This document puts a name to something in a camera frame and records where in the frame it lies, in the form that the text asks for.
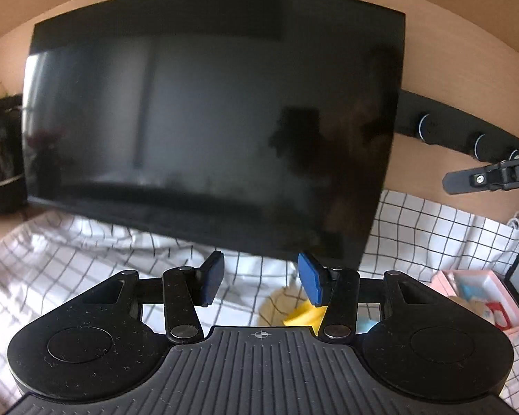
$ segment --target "white cable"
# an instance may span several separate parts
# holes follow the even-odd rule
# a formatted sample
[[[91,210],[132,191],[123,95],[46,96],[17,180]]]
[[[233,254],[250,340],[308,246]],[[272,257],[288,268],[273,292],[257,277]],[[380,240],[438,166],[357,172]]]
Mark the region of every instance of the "white cable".
[[[515,214],[513,215],[513,218],[510,219],[508,222],[507,222],[507,225],[510,227],[510,228],[513,228],[513,229],[517,229],[519,230],[519,218],[518,218],[518,215],[519,215],[519,210],[517,212],[515,212]]]

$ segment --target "blue gripper pad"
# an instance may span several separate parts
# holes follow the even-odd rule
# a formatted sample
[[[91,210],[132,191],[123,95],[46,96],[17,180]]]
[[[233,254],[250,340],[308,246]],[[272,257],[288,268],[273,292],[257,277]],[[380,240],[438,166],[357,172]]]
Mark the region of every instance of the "blue gripper pad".
[[[323,287],[325,284],[320,276],[320,266],[312,262],[307,255],[300,253],[298,255],[298,274],[306,295],[309,298],[311,304],[316,307],[323,305]]]

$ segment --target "crosshair marking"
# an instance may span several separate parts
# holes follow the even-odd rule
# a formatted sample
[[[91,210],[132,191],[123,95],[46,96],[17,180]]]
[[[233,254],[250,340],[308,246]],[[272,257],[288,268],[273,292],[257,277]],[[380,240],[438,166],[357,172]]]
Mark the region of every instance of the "crosshair marking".
[[[258,339],[264,339],[265,337],[269,337],[269,334],[267,334],[266,331],[258,331],[254,334],[254,337],[257,337]]]

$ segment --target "pink box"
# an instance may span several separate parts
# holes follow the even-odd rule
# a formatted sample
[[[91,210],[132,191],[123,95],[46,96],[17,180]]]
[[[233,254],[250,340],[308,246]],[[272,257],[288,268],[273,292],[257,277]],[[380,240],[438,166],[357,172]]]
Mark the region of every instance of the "pink box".
[[[502,303],[512,324],[512,328],[505,330],[504,334],[510,340],[517,338],[519,335],[519,307],[492,270],[439,271],[433,276],[429,287],[444,296],[458,296],[448,281],[447,276],[449,274],[454,275],[456,282],[464,282],[465,284],[483,288],[492,301]]]

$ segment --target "yellow object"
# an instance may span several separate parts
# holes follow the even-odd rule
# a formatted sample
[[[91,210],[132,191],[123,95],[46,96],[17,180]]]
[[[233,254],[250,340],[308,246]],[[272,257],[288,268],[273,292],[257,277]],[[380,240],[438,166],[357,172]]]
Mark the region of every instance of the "yellow object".
[[[311,326],[317,335],[325,312],[327,312],[327,306],[315,307],[307,299],[283,320],[283,324],[285,326]]]

